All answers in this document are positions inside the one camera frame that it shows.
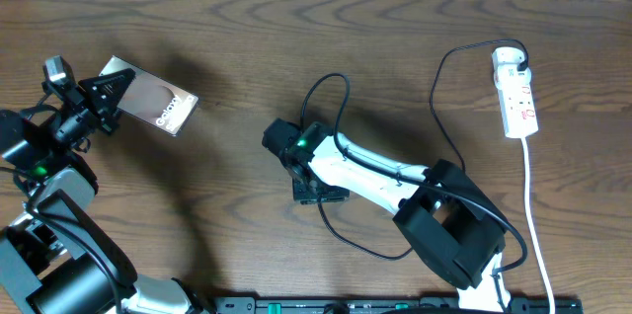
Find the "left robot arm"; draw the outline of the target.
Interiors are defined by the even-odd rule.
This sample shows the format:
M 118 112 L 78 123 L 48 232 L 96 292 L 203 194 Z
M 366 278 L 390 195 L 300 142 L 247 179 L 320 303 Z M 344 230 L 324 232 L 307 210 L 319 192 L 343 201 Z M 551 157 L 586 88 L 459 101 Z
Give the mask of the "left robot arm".
M 1 231 L 1 285 L 23 313 L 206 313 L 176 278 L 139 275 L 85 209 L 98 192 L 82 158 L 95 130 L 113 133 L 131 68 L 75 81 L 62 66 L 42 88 L 61 101 L 1 113 L 1 156 L 26 196 L 23 213 Z

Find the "white power strip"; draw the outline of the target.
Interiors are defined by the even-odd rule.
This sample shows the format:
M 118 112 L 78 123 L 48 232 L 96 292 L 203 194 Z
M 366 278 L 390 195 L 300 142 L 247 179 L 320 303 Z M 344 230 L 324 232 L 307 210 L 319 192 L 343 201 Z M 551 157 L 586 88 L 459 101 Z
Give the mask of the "white power strip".
M 525 53 L 515 47 L 498 47 L 492 53 L 493 79 L 507 138 L 527 138 L 538 131 L 530 86 L 532 73 L 528 67 L 520 66 L 525 61 Z

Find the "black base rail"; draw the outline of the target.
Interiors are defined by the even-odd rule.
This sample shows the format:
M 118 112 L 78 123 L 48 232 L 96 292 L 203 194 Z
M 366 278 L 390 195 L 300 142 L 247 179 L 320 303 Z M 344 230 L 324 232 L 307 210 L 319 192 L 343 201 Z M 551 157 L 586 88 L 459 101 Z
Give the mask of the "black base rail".
M 223 314 L 379 314 L 379 313 L 549 313 L 544 299 L 514 297 L 506 312 L 458 307 L 458 299 L 449 296 L 404 298 L 255 298 L 246 296 L 215 297 L 214 313 Z M 580 299 L 556 299 L 555 313 L 583 314 Z

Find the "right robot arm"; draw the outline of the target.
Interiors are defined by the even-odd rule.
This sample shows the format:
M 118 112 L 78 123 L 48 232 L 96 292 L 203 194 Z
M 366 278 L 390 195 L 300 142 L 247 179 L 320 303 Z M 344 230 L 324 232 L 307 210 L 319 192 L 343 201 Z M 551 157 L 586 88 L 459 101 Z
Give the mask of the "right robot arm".
M 263 146 L 292 178 L 295 201 L 322 205 L 357 194 L 384 208 L 412 252 L 456 287 L 463 309 L 504 312 L 512 297 L 500 273 L 504 218 L 455 165 L 400 163 L 319 123 L 274 120 Z

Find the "Galaxy smartphone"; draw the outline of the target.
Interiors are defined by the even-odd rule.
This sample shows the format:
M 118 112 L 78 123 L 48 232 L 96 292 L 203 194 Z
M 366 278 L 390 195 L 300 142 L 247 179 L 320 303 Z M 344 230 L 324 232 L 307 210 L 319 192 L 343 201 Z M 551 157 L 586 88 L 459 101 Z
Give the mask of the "Galaxy smartphone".
M 101 75 L 131 69 L 135 76 L 118 108 L 171 136 L 177 136 L 198 105 L 198 96 L 113 55 Z

